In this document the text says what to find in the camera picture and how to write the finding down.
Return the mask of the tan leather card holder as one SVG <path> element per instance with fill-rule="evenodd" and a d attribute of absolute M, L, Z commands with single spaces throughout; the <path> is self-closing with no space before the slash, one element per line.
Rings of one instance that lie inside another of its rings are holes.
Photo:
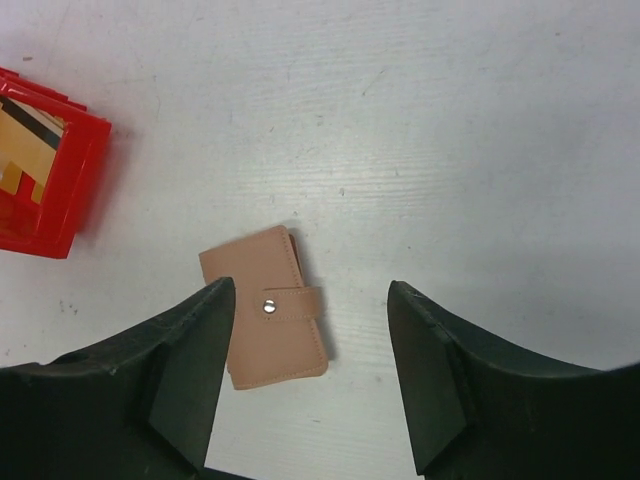
<path fill-rule="evenodd" d="M 199 254 L 207 284 L 229 277 L 235 316 L 227 370 L 236 390 L 319 377 L 329 358 L 318 327 L 321 289 L 303 278 L 294 236 L 283 225 Z"/>

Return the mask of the red plastic bin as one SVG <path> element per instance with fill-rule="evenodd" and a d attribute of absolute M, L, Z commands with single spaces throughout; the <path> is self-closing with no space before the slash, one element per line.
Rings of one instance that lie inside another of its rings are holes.
<path fill-rule="evenodd" d="M 25 176 L 15 195 L 1 190 L 1 248 L 23 254 L 64 259 L 87 219 L 101 176 L 111 123 L 86 106 L 18 73 L 1 70 L 1 97 L 43 110 L 65 122 L 39 204 Z"/>

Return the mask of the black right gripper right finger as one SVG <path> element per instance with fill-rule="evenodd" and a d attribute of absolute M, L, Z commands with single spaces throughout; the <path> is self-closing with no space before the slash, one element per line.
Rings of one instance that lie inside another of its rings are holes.
<path fill-rule="evenodd" d="M 639 368 L 556 360 L 406 282 L 387 316 L 414 465 L 426 479 L 635 479 Z"/>

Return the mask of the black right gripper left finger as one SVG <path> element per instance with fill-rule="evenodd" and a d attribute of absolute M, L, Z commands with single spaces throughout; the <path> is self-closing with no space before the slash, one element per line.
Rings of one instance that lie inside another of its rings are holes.
<path fill-rule="evenodd" d="M 223 278 L 41 365 L 1 372 L 5 479 L 219 479 L 205 464 L 235 312 Z"/>

